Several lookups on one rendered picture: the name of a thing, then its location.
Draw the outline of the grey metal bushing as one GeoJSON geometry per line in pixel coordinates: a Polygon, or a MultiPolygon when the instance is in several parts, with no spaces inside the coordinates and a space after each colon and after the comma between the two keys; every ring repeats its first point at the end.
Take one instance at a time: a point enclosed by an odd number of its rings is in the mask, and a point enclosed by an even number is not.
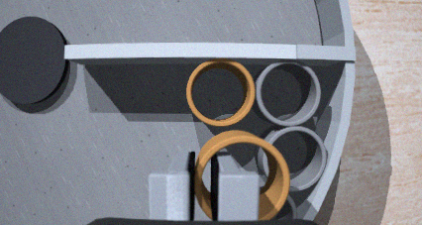
{"type": "MultiPolygon", "coordinates": [[[[266,183],[267,177],[261,176],[261,186],[260,191],[263,189],[266,183]]],[[[297,219],[297,209],[293,199],[289,196],[281,210],[278,212],[277,216],[273,220],[283,220],[283,219],[297,219]]]]}
{"type": "Polygon", "coordinates": [[[264,121],[284,126],[294,127],[308,121],[317,111],[321,100],[321,86],[314,71],[305,63],[294,59],[283,59],[274,62],[259,71],[253,78],[256,89],[254,112],[264,121]],[[287,118],[276,119],[264,107],[262,100],[262,86],[265,77],[273,69],[281,69],[291,73],[301,88],[301,101],[297,110],[287,118]]]}
{"type": "MultiPolygon", "coordinates": [[[[302,191],[314,185],[322,176],[327,163],[325,145],[321,138],[310,129],[300,126],[282,127],[273,125],[266,129],[260,138],[273,145],[282,135],[295,131],[304,139],[307,155],[301,169],[290,176],[289,192],[302,191]]],[[[261,147],[255,147],[255,159],[260,171],[268,177],[268,161],[261,147]]]]}

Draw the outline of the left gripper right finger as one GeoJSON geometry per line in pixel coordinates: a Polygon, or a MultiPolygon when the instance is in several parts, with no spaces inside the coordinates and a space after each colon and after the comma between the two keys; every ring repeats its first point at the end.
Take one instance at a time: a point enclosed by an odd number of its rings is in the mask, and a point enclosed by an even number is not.
{"type": "Polygon", "coordinates": [[[240,171],[229,152],[211,158],[212,220],[259,220],[260,176],[240,171]]]}

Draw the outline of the bronze bushing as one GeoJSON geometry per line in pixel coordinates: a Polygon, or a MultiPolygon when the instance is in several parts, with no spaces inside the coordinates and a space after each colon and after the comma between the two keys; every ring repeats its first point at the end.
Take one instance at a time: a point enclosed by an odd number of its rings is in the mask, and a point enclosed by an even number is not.
{"type": "Polygon", "coordinates": [[[260,146],[267,157],[268,177],[260,191],[259,220],[272,219],[283,207],[290,189],[290,174],[282,154],[270,143],[245,131],[233,130],[211,138],[201,149],[195,164],[194,191],[199,206],[212,220],[210,192],[204,185],[202,174],[210,159],[220,150],[234,144],[260,146]]]}
{"type": "Polygon", "coordinates": [[[199,120],[211,126],[227,127],[240,122],[249,114],[255,102],[256,89],[250,73],[241,64],[228,58],[213,58],[201,63],[192,72],[187,83],[186,96],[191,111],[199,120]],[[193,102],[192,91],[195,81],[202,73],[214,68],[222,68],[231,71],[239,78],[243,86],[244,97],[240,108],[235,114],[226,119],[216,120],[204,116],[198,111],[193,102]]]}

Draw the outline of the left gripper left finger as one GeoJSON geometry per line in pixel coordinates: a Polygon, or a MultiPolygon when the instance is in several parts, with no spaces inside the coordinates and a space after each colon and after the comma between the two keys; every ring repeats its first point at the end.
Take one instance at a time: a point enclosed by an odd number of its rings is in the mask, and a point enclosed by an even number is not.
{"type": "Polygon", "coordinates": [[[168,170],[149,175],[150,219],[194,220],[195,152],[178,151],[168,170]]]}

